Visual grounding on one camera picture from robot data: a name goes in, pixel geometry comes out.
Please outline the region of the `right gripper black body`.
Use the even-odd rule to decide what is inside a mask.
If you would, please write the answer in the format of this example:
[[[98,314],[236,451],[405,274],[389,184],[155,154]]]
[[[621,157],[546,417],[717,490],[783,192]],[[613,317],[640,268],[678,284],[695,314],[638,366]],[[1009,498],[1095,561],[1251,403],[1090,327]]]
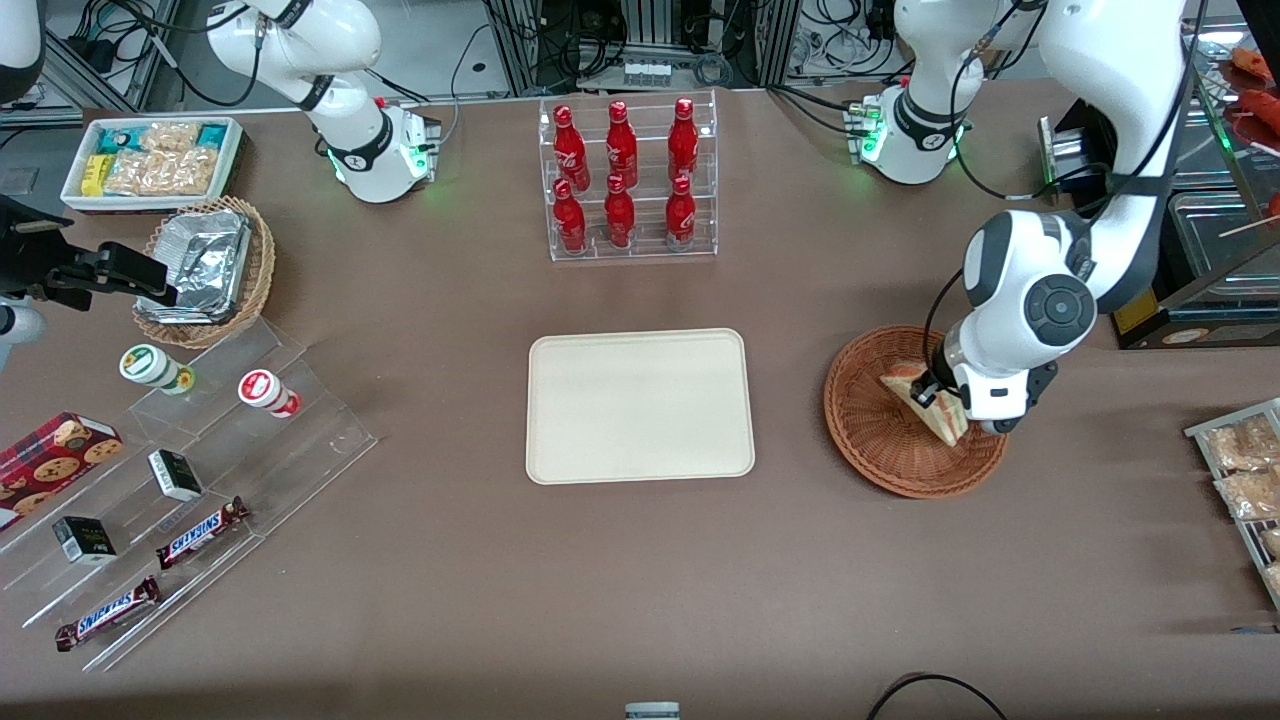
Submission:
[[[46,301],[51,272],[74,254],[63,231],[74,222],[1,196],[1,295]]]

